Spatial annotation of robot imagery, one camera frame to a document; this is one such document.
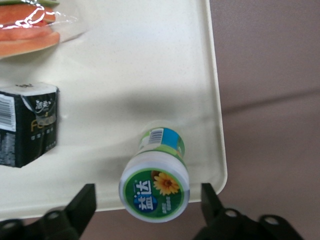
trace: black clamp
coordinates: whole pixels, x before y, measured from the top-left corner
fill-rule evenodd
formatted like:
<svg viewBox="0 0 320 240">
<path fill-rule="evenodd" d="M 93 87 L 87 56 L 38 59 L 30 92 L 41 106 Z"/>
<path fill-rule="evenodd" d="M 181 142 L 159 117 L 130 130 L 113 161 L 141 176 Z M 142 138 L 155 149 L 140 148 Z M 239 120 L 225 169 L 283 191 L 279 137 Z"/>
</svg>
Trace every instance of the black clamp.
<svg viewBox="0 0 320 240">
<path fill-rule="evenodd" d="M 201 209 L 207 227 L 193 240 L 302 240 L 282 217 L 263 215 L 253 221 L 239 211 L 224 208 L 209 183 L 201 185 Z"/>
<path fill-rule="evenodd" d="M 96 208 L 95 185 L 86 184 L 64 209 L 51 210 L 30 225 L 1 221 L 0 240 L 78 240 Z"/>
</svg>

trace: barcode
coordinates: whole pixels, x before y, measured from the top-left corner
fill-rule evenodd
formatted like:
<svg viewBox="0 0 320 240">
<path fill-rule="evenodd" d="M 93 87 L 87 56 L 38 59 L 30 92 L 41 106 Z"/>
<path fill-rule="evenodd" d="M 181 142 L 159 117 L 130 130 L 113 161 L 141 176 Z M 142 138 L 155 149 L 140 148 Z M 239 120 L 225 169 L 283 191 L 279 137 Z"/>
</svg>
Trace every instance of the barcode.
<svg viewBox="0 0 320 240">
<path fill-rule="evenodd" d="M 163 128 L 152 130 L 150 132 L 149 144 L 161 144 L 163 135 L 164 135 Z"/>
<path fill-rule="evenodd" d="M 15 99 L 0 94 L 0 129 L 16 131 Z"/>
</svg>

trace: bottle label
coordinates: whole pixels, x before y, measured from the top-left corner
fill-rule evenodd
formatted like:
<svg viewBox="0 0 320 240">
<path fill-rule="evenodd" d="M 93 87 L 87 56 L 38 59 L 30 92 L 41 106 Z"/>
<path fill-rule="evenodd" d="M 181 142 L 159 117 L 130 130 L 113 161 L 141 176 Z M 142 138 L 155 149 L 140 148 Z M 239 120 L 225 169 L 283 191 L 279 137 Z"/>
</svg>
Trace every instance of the bottle label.
<svg viewBox="0 0 320 240">
<path fill-rule="evenodd" d="M 175 131 L 169 128 L 154 128 L 142 137 L 137 155 L 150 151 L 170 154 L 184 164 L 184 141 Z"/>
<path fill-rule="evenodd" d="M 125 182 L 123 195 L 127 205 L 137 214 L 150 219 L 174 215 L 184 201 L 181 183 L 160 169 L 143 169 Z"/>
</svg>

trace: bottle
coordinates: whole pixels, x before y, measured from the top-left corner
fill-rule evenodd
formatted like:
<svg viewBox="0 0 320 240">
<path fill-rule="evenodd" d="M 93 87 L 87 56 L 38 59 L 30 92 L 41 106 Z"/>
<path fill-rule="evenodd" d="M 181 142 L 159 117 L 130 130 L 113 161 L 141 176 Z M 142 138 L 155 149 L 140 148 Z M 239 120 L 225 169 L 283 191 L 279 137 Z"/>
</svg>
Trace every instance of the bottle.
<svg viewBox="0 0 320 240">
<path fill-rule="evenodd" d="M 171 128 L 155 127 L 143 135 L 119 183 L 120 199 L 131 215 L 163 223 L 186 209 L 190 186 L 184 154 L 185 144 Z"/>
</svg>

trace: sunflower logo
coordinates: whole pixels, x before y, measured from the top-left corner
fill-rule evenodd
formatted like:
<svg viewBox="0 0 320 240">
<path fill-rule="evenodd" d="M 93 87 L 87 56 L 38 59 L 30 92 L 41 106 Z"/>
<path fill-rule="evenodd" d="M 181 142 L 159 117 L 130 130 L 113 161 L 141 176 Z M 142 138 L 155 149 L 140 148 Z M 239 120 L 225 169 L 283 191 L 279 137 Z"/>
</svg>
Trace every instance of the sunflower logo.
<svg viewBox="0 0 320 240">
<path fill-rule="evenodd" d="M 154 176 L 154 187 L 160 190 L 160 194 L 163 196 L 178 193 L 179 185 L 168 174 L 160 172 L 158 176 Z"/>
</svg>

